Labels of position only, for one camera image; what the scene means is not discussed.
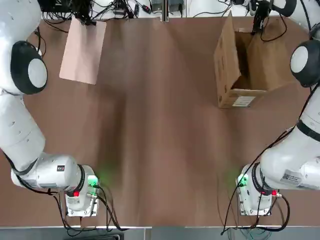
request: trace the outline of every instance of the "wire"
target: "wire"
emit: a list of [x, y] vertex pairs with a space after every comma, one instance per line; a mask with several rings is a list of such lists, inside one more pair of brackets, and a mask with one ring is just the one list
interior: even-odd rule
[[140, 5], [140, 7], [142, 7], [143, 5], [140, 3], [140, 2], [138, 2], [137, 0], [134, 0], [137, 4], [139, 4]]
[[40, 38], [43, 40], [44, 42], [44, 52], [42, 53], [42, 58], [45, 57], [46, 53], [47, 53], [47, 43], [46, 43], [46, 40], [40, 35]]
[[35, 33], [35, 35], [38, 36], [38, 53], [39, 53], [39, 52], [40, 52], [40, 47], [41, 47], [40, 28], [37, 27], [36, 29], [37, 29], [37, 33], [38, 33], [38, 34], [36, 34], [36, 32], [34, 32], [34, 33]]
[[59, 28], [59, 27], [54, 26], [52, 22], [49, 22], [48, 20], [46, 20], [45, 15], [44, 15], [43, 12], [42, 12], [42, 18], [43, 18], [43, 20], [44, 20], [44, 22], [45, 22], [46, 24], [48, 24], [49, 26], [51, 26], [51, 27], [54, 28], [55, 30], [58, 30], [58, 31], [63, 32], [63, 33], [66, 33], [66, 34], [69, 33], [68, 31], [65, 31], [65, 30], [63, 30], [63, 29], [61, 29], [61, 28]]
[[304, 11], [304, 14], [305, 14], [305, 17], [306, 17], [306, 22], [308, 23], [308, 29], [309, 29], [309, 32], [310, 32], [311, 31], [311, 24], [310, 24], [309, 15], [308, 15], [308, 12], [307, 12], [307, 9], [306, 9], [306, 5], [305, 5], [303, 0], [300, 0], [300, 2], [301, 2], [301, 5], [302, 5], [302, 8], [303, 8], [303, 11]]
[[281, 198], [285, 201], [286, 208], [287, 208], [287, 213], [286, 213], [286, 218], [285, 218], [284, 224], [279, 228], [267, 228], [267, 227], [258, 226], [257, 227], [258, 229], [266, 230], [269, 232], [280, 232], [286, 228], [286, 226], [288, 225], [289, 219], [290, 219], [290, 204], [284, 195], [282, 195]]
[[223, 14], [223, 15], [224, 15], [224, 14], [231, 8], [231, 6], [232, 6], [232, 2], [230, 3], [230, 6], [228, 6], [228, 7], [227, 7], [225, 10], [223, 10], [223, 11], [219, 11], [219, 12], [203, 11], [203, 12], [200, 12], [200, 13], [194, 15], [193, 18], [195, 18], [195, 17], [197, 17], [197, 16], [199, 16], [199, 15], [201, 15], [201, 14], [213, 14], [213, 15], [215, 15], [215, 14]]
[[[106, 196], [105, 191], [101, 187], [99, 187], [99, 189], [101, 189], [101, 191], [103, 193], [103, 196], [104, 196], [104, 199], [105, 199], [105, 202], [107, 202], [107, 196]], [[110, 216], [110, 220], [108, 221], [108, 209], [107, 209], [107, 205], [106, 204], [105, 204], [105, 213], [106, 213], [106, 231], [107, 232], [111, 232], [109, 230], [109, 224], [110, 224], [110, 221], [111, 221], [111, 216]]]
[[301, 118], [302, 116], [302, 113], [304, 112], [304, 110], [306, 109], [306, 106], [308, 105], [309, 103], [309, 100], [311, 99], [311, 97], [314, 95], [315, 91], [317, 90], [317, 88], [320, 86], [320, 81], [315, 85], [314, 89], [311, 91], [311, 93], [309, 94], [308, 98], [306, 99], [303, 107], [302, 107], [302, 110], [301, 110], [301, 113], [299, 115], [299, 119]]
[[162, 13], [162, 11], [153, 11], [153, 14], [160, 14]]
[[226, 1], [218, 0], [218, 2], [229, 6], [229, 4], [228, 4], [228, 3], [226, 3]]
[[98, 12], [94, 17], [92, 17], [92, 19], [95, 20], [95, 19], [96, 19], [97, 17], [99, 17], [100, 15], [101, 15], [101, 17], [100, 17], [100, 19], [101, 19], [102, 16], [103, 16], [106, 12], [108, 12], [109, 10], [111, 10], [112, 7], [114, 7], [114, 3], [113, 3], [113, 2], [109, 3], [109, 5], [108, 5], [105, 9], [103, 9], [103, 10], [100, 11], [100, 12]]
[[[263, 177], [263, 181], [262, 181], [262, 189], [264, 189], [265, 186], [265, 177]], [[256, 220], [255, 220], [255, 224], [252, 226], [252, 228], [254, 229], [258, 223], [259, 223], [259, 210], [260, 210], [260, 203], [261, 203], [261, 198], [262, 198], [262, 192], [260, 192], [260, 198], [259, 198], [259, 203], [258, 203], [258, 209], [256, 211]]]
[[265, 27], [262, 27], [262, 31], [261, 31], [261, 34], [260, 34], [260, 39], [261, 39], [263, 42], [268, 43], [268, 42], [272, 42], [272, 41], [274, 41], [274, 40], [277, 40], [277, 39], [281, 38], [283, 35], [285, 35], [285, 33], [287, 32], [288, 27], [287, 27], [286, 21], [284, 20], [284, 18], [283, 18], [283, 16], [282, 16], [281, 14], [279, 14], [279, 15], [280, 15], [280, 18], [281, 18], [284, 26], [285, 26], [284, 32], [281, 33], [279, 36], [276, 36], [276, 37], [274, 37], [274, 38], [271, 38], [271, 39], [268, 39], [268, 40], [263, 39], [263, 38], [262, 38], [262, 35], [264, 34], [265, 28], [267, 27], [267, 25], [268, 25], [268, 23], [269, 23], [269, 19], [270, 19], [269, 16], [268, 16], [268, 19], [267, 19], [267, 21], [266, 21], [266, 25], [265, 25]]
[[102, 5], [100, 5], [99, 3], [95, 2], [94, 0], [91, 0], [91, 2], [97, 4], [97, 5], [98, 5], [99, 7], [101, 7], [101, 8], [106, 8], [106, 7], [108, 7], [108, 6], [102, 6]]
[[271, 213], [272, 209], [274, 208], [276, 202], [277, 202], [278, 198], [276, 197], [275, 200], [273, 201], [271, 207], [269, 208], [269, 211], [266, 212], [265, 216], [268, 216], [269, 213]]
[[120, 227], [118, 221], [115, 219], [114, 215], [112, 214], [112, 212], [111, 212], [111, 210], [110, 210], [110, 208], [109, 208], [109, 206], [108, 206], [107, 201], [104, 200], [104, 199], [103, 199], [102, 197], [100, 197], [100, 196], [97, 196], [97, 198], [105, 205], [106, 210], [107, 210], [108, 213], [110, 214], [110, 217], [111, 217], [112, 222], [113, 222], [114, 226], [116, 227], [116, 229], [118, 229], [119, 231], [122, 231], [122, 232], [128, 230], [128, 228], [121, 228], [121, 227]]

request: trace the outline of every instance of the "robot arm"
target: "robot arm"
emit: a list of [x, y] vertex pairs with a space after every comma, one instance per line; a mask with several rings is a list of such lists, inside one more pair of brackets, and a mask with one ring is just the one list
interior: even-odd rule
[[98, 185], [91, 167], [72, 156], [47, 154], [45, 137], [24, 105], [23, 94], [42, 91], [46, 65], [27, 37], [38, 27], [36, 0], [0, 0], [0, 149], [17, 186], [65, 192], [69, 216], [95, 216]]
[[[302, 2], [309, 16], [310, 26], [313, 27], [320, 23], [320, 3], [316, 0], [302, 0]], [[273, 10], [290, 18], [309, 31], [302, 2], [301, 0], [246, 0], [244, 1], [244, 5], [249, 7], [251, 16], [260, 16], [260, 18], [257, 18], [260, 22], [256, 23], [258, 28], [261, 28], [264, 19]]]
[[[311, 26], [318, 24], [320, 6], [316, 1], [304, 2]], [[299, 0], [274, 0], [271, 8], [308, 29]], [[293, 52], [291, 72], [303, 87], [312, 88], [312, 92], [298, 123], [287, 138], [267, 149], [261, 155], [260, 163], [252, 168], [249, 165], [243, 168], [237, 179], [242, 215], [263, 216], [269, 212], [272, 190], [320, 190], [319, 66], [320, 41], [303, 42]]]

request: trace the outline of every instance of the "black cable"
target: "black cable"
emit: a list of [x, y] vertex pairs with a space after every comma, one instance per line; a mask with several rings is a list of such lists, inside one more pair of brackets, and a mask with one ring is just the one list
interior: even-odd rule
[[151, 0], [149, 0], [149, 3], [150, 3], [150, 9], [151, 9], [151, 12], [152, 12], [152, 3], [151, 3]]
[[[264, 189], [265, 186], [265, 177], [263, 177], [262, 180], [262, 189]], [[262, 198], [262, 192], [260, 192], [260, 198], [259, 198], [259, 203], [258, 203], [258, 209], [256, 212], [256, 220], [255, 220], [255, 224], [253, 226], [251, 226], [253, 229], [258, 225], [259, 223], [259, 209], [260, 209], [260, 203], [261, 203], [261, 198]]]
[[108, 7], [108, 6], [102, 6], [102, 5], [100, 5], [99, 3], [97, 3], [97, 2], [95, 2], [95, 1], [93, 1], [93, 0], [91, 0], [91, 2], [97, 4], [97, 5], [98, 5], [99, 7], [101, 7], [101, 8], [107, 8], [107, 7]]
[[[101, 191], [103, 192], [103, 194], [106, 195], [106, 193], [105, 193], [105, 191], [104, 191], [103, 188], [101, 188], [101, 187], [99, 186], [99, 189], [101, 189]], [[113, 199], [112, 193], [111, 193], [111, 191], [109, 190], [108, 187], [107, 187], [107, 189], [108, 189], [108, 192], [109, 192], [110, 197], [111, 197], [111, 213], [110, 213], [110, 214], [111, 214], [112, 216], [114, 215], [114, 219], [115, 219], [115, 221], [118, 223], [117, 213], [116, 213], [116, 210], [115, 210], [115, 208], [114, 208], [114, 199]], [[105, 203], [106, 203], [107, 206], [108, 206], [107, 197], [105, 197]]]
[[40, 37], [40, 27], [37, 27], [37, 36], [38, 36], [38, 53], [40, 51], [40, 47], [41, 47], [41, 37]]
[[138, 16], [135, 14], [135, 11], [131, 8], [128, 0], [124, 0], [124, 1], [125, 1], [125, 3], [126, 3], [126, 11], [127, 11], [127, 13], [131, 13], [131, 14], [132, 14], [132, 17], [131, 17], [131, 18], [133, 18], [133, 16], [135, 16], [136, 18], [138, 18]]
[[181, 18], [183, 18], [184, 16], [183, 16], [183, 5], [182, 5], [182, 3], [179, 4], [178, 10], [179, 10], [179, 12], [181, 14]]
[[231, 7], [232, 7], [232, 2], [230, 1], [229, 7], [224, 11], [224, 13], [221, 15], [221, 17], [223, 17]]
[[44, 42], [44, 53], [42, 53], [42, 58], [46, 55], [47, 53], [47, 43], [46, 43], [46, 40], [40, 35], [40, 38], [43, 40]]
[[288, 27], [287, 27], [286, 21], [284, 20], [284, 18], [283, 18], [283, 16], [282, 16], [281, 14], [279, 14], [279, 15], [280, 15], [280, 18], [281, 18], [281, 20], [282, 20], [282, 22], [283, 22], [283, 24], [284, 24], [284, 27], [285, 27], [284, 32], [281, 33], [279, 36], [276, 36], [276, 37], [274, 37], [274, 38], [271, 38], [271, 39], [268, 39], [268, 40], [263, 39], [263, 38], [262, 38], [262, 35], [264, 34], [265, 28], [267, 28], [267, 25], [268, 25], [268, 23], [269, 23], [269, 16], [268, 16], [268, 19], [267, 19], [267, 21], [266, 21], [266, 25], [265, 25], [265, 27], [262, 27], [262, 31], [261, 31], [261, 34], [260, 34], [260, 39], [261, 39], [263, 42], [267, 43], [267, 42], [272, 42], [272, 41], [274, 41], [274, 40], [277, 40], [277, 39], [281, 38], [283, 35], [285, 35], [285, 33], [287, 32]]
[[139, 4], [140, 5], [140, 7], [142, 7], [143, 5], [140, 3], [140, 2], [138, 2], [137, 0], [134, 0], [137, 4]]
[[[105, 202], [107, 203], [107, 196], [106, 196], [106, 193], [105, 191], [99, 187], [99, 189], [101, 189], [102, 193], [103, 193], [103, 196], [104, 196], [104, 199], [105, 199]], [[111, 216], [110, 216], [110, 221], [108, 221], [108, 208], [107, 208], [107, 204], [105, 204], [105, 214], [106, 214], [106, 231], [107, 232], [111, 232], [109, 230], [109, 224], [110, 224], [110, 221], [111, 221]]]
[[301, 5], [302, 5], [302, 8], [303, 8], [303, 11], [304, 11], [304, 14], [305, 14], [305, 17], [306, 17], [306, 22], [308, 23], [308, 29], [309, 29], [309, 32], [310, 32], [311, 31], [311, 24], [310, 24], [309, 15], [308, 15], [308, 12], [307, 12], [307, 9], [306, 9], [306, 5], [305, 5], [303, 0], [300, 0], [300, 2], [301, 2]]
[[226, 1], [218, 0], [218, 2], [229, 6], [229, 4], [226, 3]]
[[44, 13], [43, 13], [43, 12], [42, 12], [42, 18], [43, 18], [43, 20], [44, 20], [44, 22], [45, 22], [46, 24], [48, 24], [49, 26], [51, 26], [51, 27], [54, 28], [55, 30], [58, 30], [58, 31], [63, 32], [63, 33], [66, 33], [66, 34], [69, 33], [68, 31], [62, 30], [61, 28], [52, 25], [52, 23], [50, 23], [48, 20], [45, 19], [45, 16], [44, 16]]
[[311, 99], [311, 97], [314, 95], [315, 91], [317, 90], [317, 88], [320, 86], [320, 81], [315, 85], [314, 89], [311, 91], [311, 93], [309, 94], [308, 98], [306, 99], [303, 107], [302, 107], [302, 110], [301, 110], [301, 113], [299, 115], [299, 119], [301, 118], [301, 115], [302, 113], [304, 112], [304, 110], [306, 109], [306, 106], [308, 105], [309, 103], [309, 100]]
[[113, 2], [109, 3], [109, 5], [108, 5], [105, 9], [103, 9], [103, 10], [100, 11], [100, 12], [98, 12], [94, 17], [92, 17], [92, 19], [95, 20], [95, 19], [96, 19], [98, 16], [100, 16], [100, 15], [101, 15], [100, 18], [102, 18], [102, 16], [103, 16], [106, 12], [108, 12], [112, 7], [114, 7], [114, 3], [113, 3]]
[[109, 206], [108, 206], [107, 201], [104, 200], [104, 199], [103, 199], [102, 197], [100, 197], [100, 196], [97, 196], [97, 198], [105, 205], [106, 210], [108, 211], [108, 213], [109, 213], [109, 215], [110, 215], [110, 217], [111, 217], [111, 219], [112, 219], [112, 222], [113, 222], [114, 226], [116, 227], [116, 229], [118, 229], [119, 231], [122, 231], [122, 232], [128, 230], [128, 228], [121, 228], [121, 227], [120, 227], [118, 221], [115, 219], [113, 213], [111, 212], [111, 210], [110, 210], [110, 208], [109, 208]]
[[289, 204], [289, 202], [288, 202], [288, 200], [286, 199], [285, 196], [282, 195], [281, 198], [285, 201], [286, 209], [287, 209], [287, 213], [286, 213], [286, 218], [285, 218], [284, 224], [279, 228], [268, 228], [268, 227], [258, 226], [257, 227], [258, 229], [265, 230], [265, 231], [268, 231], [268, 232], [280, 232], [280, 231], [282, 231], [283, 229], [286, 228], [286, 226], [288, 225], [289, 219], [290, 219], [290, 204]]
[[200, 12], [200, 13], [198, 13], [198, 14], [196, 14], [196, 15], [194, 15], [193, 16], [193, 18], [195, 18], [195, 17], [197, 17], [197, 16], [199, 16], [199, 15], [201, 15], [201, 14], [224, 14], [226, 11], [228, 11], [229, 10], [229, 7], [227, 7], [227, 9], [225, 9], [224, 11], [219, 11], [219, 12], [208, 12], [208, 11], [203, 11], [203, 12]]

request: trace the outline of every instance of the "cardboard box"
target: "cardboard box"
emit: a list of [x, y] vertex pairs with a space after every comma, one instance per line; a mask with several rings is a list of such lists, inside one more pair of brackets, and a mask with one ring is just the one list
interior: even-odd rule
[[[282, 31], [281, 23], [275, 21], [268, 24], [263, 37], [270, 39]], [[235, 31], [231, 14], [213, 57], [220, 108], [251, 107], [267, 92], [294, 82], [283, 39], [263, 42], [259, 33]]]

